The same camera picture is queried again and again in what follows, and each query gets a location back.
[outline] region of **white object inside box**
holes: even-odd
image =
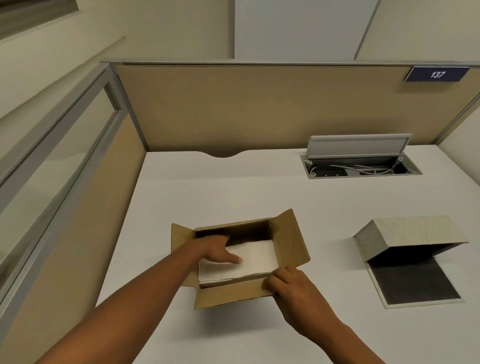
[[[200,287],[218,285],[221,282],[270,273],[278,268],[272,240],[247,242],[227,246],[226,249],[243,259],[241,264],[214,263],[202,259],[198,263]]]

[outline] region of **person's left arm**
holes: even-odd
[[[227,240],[215,235],[186,242],[108,297],[37,364],[132,363],[202,258],[241,263],[225,249]]]

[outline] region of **table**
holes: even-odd
[[[309,180],[303,149],[147,153],[98,303],[170,252],[190,228],[293,208],[312,260],[302,270],[387,363],[477,363],[480,186],[437,146],[408,146],[419,176]],[[352,236],[372,218],[449,215],[470,240],[437,256],[465,303],[384,309]],[[271,297],[193,310],[181,287],[135,363],[329,363]]]

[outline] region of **person's left hand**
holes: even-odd
[[[206,260],[216,263],[240,264],[242,262],[242,258],[235,254],[229,253],[225,249],[225,244],[227,244],[228,238],[228,236],[223,235],[210,235],[195,239],[195,243],[200,243],[203,245],[204,258]]]

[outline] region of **gray lid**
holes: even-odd
[[[319,135],[308,140],[307,158],[398,156],[412,134]]]

